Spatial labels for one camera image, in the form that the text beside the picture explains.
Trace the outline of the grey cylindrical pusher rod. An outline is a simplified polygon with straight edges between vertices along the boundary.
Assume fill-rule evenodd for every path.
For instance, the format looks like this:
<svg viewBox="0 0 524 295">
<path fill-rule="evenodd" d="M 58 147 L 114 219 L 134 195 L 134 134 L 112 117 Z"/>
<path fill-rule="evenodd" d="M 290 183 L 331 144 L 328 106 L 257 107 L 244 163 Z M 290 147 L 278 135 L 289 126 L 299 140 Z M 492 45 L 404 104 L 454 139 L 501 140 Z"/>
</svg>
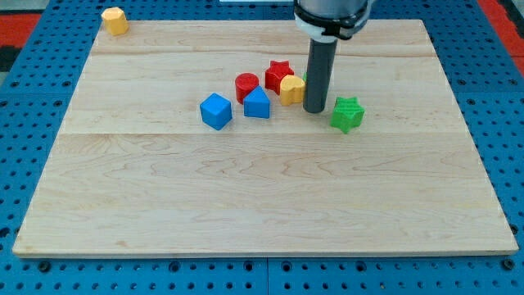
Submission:
<svg viewBox="0 0 524 295">
<path fill-rule="evenodd" d="M 310 40 L 303 100 L 303 108 L 309 113 L 320 113 L 325 108 L 336 49 L 336 40 Z"/>
</svg>

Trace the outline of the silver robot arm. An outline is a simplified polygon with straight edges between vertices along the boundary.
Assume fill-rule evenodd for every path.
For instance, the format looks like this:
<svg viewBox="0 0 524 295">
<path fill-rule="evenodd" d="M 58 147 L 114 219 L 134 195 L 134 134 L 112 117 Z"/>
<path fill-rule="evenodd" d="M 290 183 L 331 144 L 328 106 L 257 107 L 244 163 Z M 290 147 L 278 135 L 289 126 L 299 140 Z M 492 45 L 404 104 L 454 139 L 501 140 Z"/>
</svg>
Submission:
<svg viewBox="0 0 524 295">
<path fill-rule="evenodd" d="M 303 108 L 324 110 L 337 43 L 350 40 L 367 23 L 373 0 L 295 0 L 297 27 L 309 35 Z"/>
</svg>

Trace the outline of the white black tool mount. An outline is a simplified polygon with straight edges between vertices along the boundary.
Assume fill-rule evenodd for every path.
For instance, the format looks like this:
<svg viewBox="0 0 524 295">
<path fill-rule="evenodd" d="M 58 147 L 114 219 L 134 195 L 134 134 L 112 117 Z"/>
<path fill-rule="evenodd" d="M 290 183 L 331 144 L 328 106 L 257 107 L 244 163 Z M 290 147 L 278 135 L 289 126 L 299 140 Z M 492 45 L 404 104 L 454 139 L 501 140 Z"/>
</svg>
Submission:
<svg viewBox="0 0 524 295">
<path fill-rule="evenodd" d="M 371 5 L 358 5 L 354 12 L 342 16 L 319 16 L 302 5 L 295 5 L 297 27 L 319 43 L 332 43 L 336 39 L 349 40 L 367 23 Z"/>
</svg>

